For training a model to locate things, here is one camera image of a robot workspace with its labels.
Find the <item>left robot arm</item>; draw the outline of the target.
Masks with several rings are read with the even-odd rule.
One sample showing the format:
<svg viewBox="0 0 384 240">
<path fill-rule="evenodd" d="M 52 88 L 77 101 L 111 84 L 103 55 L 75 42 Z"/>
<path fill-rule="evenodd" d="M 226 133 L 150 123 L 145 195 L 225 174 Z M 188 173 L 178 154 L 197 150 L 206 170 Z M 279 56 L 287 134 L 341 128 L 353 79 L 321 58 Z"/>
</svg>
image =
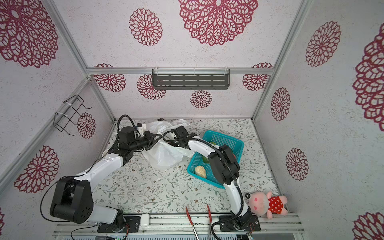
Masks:
<svg viewBox="0 0 384 240">
<path fill-rule="evenodd" d="M 94 203 L 93 189 L 114 171 L 125 166 L 135 153 L 151 150 L 162 138 L 160 134 L 147 131 L 142 124 L 120 127 L 122 115 L 117 121 L 116 138 L 103 156 L 90 168 L 75 176 L 64 176 L 52 186 L 55 188 L 49 210 L 53 223 L 85 222 L 109 225 L 119 231 L 125 224 L 121 210 L 103 207 Z"/>
</svg>

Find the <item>red handled tongs right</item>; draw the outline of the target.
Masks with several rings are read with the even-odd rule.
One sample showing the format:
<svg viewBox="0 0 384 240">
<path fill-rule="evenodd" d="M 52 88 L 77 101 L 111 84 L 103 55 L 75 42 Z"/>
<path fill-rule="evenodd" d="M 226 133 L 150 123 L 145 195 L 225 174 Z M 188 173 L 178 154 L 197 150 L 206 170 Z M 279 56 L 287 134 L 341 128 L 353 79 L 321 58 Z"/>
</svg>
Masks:
<svg viewBox="0 0 384 240">
<path fill-rule="evenodd" d="M 208 215 L 209 215 L 209 224 L 208 224 L 208 236 L 207 240 L 211 240 L 211 234 L 212 234 L 212 212 L 210 209 L 209 204 L 207 204 L 207 210 L 208 210 Z"/>
</svg>

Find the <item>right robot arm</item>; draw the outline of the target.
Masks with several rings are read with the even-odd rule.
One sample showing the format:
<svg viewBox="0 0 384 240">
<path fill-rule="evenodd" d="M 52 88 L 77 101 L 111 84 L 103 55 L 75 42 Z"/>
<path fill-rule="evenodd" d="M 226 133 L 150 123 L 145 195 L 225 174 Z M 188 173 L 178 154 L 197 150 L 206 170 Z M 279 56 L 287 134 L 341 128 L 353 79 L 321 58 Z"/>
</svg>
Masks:
<svg viewBox="0 0 384 240">
<path fill-rule="evenodd" d="M 197 136 L 173 138 L 168 137 L 167 134 L 175 134 L 175 131 L 167 131 L 163 134 L 163 140 L 166 143 L 190 149 L 209 159 L 213 175 L 224 186 L 230 201 L 232 216 L 227 221 L 238 230 L 244 230 L 251 221 L 252 213 L 246 206 L 240 186 L 240 165 L 230 147 L 216 146 Z"/>
</svg>

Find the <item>red handled tongs left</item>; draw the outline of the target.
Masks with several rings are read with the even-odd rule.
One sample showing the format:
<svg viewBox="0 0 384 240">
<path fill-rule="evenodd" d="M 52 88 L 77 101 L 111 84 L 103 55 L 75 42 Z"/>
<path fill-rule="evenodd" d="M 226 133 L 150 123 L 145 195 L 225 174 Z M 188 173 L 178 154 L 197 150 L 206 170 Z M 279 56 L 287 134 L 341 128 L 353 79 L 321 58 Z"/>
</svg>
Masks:
<svg viewBox="0 0 384 240">
<path fill-rule="evenodd" d="M 199 238 L 199 235 L 198 235 L 198 233 L 197 233 L 197 231 L 196 231 L 195 225 L 194 225 L 194 223 L 193 223 L 193 221 L 192 221 L 192 217 L 191 217 L 191 215 L 190 215 L 190 213 L 189 213 L 188 207 L 185 207 L 185 208 L 186 208 L 187 218 L 188 218 L 188 220 L 189 220 L 189 222 L 190 222 L 190 225 L 191 225 L 192 228 L 193 228 L 193 232 L 194 232 L 195 238 L 196 238 L 196 240 L 199 240 L 200 238 Z"/>
</svg>

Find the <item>red handled tongs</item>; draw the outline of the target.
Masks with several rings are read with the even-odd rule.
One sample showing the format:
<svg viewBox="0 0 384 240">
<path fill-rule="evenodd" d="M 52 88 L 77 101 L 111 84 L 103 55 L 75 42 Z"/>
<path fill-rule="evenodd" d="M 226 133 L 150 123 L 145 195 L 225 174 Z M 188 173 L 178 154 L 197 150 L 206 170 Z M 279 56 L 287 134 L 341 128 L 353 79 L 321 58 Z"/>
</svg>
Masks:
<svg viewBox="0 0 384 240">
<path fill-rule="evenodd" d="M 208 210 L 208 215 L 209 215 L 209 224 L 208 224 L 208 236 L 207 240 L 211 240 L 211 234 L 212 234 L 212 212 L 210 209 L 209 204 L 207 204 L 207 210 Z"/>
<path fill-rule="evenodd" d="M 191 215 L 190 215 L 190 213 L 189 213 L 188 207 L 185 207 L 185 208 L 186 208 L 187 218 L 188 218 L 188 220 L 189 220 L 189 222 L 190 222 L 190 225 L 191 225 L 192 228 L 193 228 L 193 232 L 194 232 L 195 238 L 196 238 L 196 240 L 199 240 L 200 238 L 199 238 L 199 235 L 198 235 L 198 233 L 197 233 L 197 231 L 196 231 L 195 225 L 194 225 L 194 223 L 193 223 L 193 221 L 192 221 L 192 217 L 191 217 Z"/>
</svg>

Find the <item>green wrinkled lime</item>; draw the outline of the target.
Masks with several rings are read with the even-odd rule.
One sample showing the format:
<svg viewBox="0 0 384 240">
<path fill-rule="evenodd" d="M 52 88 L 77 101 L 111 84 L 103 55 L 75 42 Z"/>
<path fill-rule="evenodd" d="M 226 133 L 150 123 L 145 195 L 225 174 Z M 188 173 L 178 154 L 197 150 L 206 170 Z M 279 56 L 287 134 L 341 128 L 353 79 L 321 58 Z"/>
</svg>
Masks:
<svg viewBox="0 0 384 240">
<path fill-rule="evenodd" d="M 209 163 L 210 163 L 210 161 L 209 161 L 209 159 L 208 159 L 207 157 L 202 156 L 202 159 L 203 159 L 203 162 L 204 162 L 205 164 L 209 164 Z"/>
</svg>

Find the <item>white adapter box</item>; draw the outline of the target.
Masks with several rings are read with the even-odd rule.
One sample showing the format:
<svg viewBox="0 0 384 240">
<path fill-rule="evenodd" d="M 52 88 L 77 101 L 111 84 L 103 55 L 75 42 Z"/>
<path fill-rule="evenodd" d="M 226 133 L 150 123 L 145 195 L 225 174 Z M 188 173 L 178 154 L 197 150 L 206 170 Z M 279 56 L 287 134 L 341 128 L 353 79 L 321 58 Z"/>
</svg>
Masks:
<svg viewBox="0 0 384 240">
<path fill-rule="evenodd" d="M 140 226 L 142 228 L 148 227 L 150 225 L 150 219 L 151 219 L 150 214 L 142 214 L 140 219 Z"/>
</svg>

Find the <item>white plastic bag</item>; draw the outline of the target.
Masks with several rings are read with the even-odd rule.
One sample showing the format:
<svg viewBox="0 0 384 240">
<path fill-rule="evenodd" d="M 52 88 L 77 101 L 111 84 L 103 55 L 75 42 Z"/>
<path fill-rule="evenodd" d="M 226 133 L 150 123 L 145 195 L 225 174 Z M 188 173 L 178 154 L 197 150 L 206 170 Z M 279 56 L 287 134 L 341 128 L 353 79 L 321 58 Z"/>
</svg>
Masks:
<svg viewBox="0 0 384 240">
<path fill-rule="evenodd" d="M 160 135 L 180 126 L 187 128 L 189 125 L 190 122 L 183 119 L 175 120 L 173 122 L 154 121 L 146 124 L 146 131 L 149 131 L 151 134 Z M 195 151 L 174 147 L 160 139 L 150 150 L 144 150 L 142 153 L 153 168 L 158 170 L 168 170 L 183 160 L 191 158 L 195 154 Z"/>
</svg>

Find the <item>grey wall shelf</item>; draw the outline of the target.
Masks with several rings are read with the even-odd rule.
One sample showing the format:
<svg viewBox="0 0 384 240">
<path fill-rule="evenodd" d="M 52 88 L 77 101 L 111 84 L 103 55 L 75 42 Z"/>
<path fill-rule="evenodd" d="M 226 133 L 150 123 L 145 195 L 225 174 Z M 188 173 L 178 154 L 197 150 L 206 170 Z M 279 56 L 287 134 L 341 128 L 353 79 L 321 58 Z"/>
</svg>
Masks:
<svg viewBox="0 0 384 240">
<path fill-rule="evenodd" d="M 227 90 L 231 71 L 152 69 L 152 85 L 156 90 Z"/>
</svg>

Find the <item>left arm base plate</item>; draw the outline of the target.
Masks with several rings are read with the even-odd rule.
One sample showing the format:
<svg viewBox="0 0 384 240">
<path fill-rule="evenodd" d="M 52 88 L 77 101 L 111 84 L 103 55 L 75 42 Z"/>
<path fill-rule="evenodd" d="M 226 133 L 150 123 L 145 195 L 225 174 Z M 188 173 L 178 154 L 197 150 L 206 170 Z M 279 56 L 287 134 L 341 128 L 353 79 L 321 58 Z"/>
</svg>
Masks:
<svg viewBox="0 0 384 240">
<path fill-rule="evenodd" d="M 120 216 L 112 224 L 99 224 L 97 233 L 137 233 L 140 220 L 140 216 Z"/>
</svg>

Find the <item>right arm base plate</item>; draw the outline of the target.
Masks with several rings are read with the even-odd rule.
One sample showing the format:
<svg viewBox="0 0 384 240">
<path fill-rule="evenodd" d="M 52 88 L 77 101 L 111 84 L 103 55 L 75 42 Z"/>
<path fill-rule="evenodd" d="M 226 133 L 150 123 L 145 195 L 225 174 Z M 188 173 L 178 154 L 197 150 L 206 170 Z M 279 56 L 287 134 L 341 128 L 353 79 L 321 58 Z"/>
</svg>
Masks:
<svg viewBox="0 0 384 240">
<path fill-rule="evenodd" d="M 249 220 L 232 220 L 220 224 L 221 232 L 259 232 L 261 225 L 255 215 L 251 215 Z"/>
</svg>

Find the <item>pink pig plush toy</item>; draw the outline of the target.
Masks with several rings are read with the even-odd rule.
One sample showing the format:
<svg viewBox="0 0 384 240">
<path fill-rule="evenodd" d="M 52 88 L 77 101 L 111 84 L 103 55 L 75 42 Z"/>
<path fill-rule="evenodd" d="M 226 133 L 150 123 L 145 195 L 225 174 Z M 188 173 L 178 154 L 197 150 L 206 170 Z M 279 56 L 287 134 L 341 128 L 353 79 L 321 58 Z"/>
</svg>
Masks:
<svg viewBox="0 0 384 240">
<path fill-rule="evenodd" d="M 285 196 L 274 196 L 272 192 L 254 192 L 246 193 L 248 206 L 251 212 L 258 217 L 266 215 L 269 220 L 273 218 L 273 214 L 287 215 L 289 211 L 285 208 L 288 199 Z"/>
</svg>

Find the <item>teal plastic basket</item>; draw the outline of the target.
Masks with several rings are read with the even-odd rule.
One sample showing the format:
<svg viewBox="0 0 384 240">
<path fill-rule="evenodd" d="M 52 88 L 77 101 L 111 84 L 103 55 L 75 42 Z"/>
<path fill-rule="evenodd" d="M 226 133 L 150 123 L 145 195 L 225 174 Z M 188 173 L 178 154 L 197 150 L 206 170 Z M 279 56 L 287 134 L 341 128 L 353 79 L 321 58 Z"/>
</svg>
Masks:
<svg viewBox="0 0 384 240">
<path fill-rule="evenodd" d="M 235 177 L 240 176 L 240 160 L 244 149 L 243 141 L 215 131 L 206 131 L 203 138 L 195 137 L 194 140 L 188 141 L 188 145 L 191 150 L 195 151 L 187 167 L 187 172 L 191 176 L 217 188 L 224 189 L 223 184 L 227 181 L 216 178 L 218 174 L 231 177 L 226 165 L 223 163 L 224 160 L 226 160 Z M 205 164 L 202 156 L 207 157 L 210 163 Z M 195 167 L 197 166 L 205 168 L 206 179 L 195 174 Z"/>
</svg>

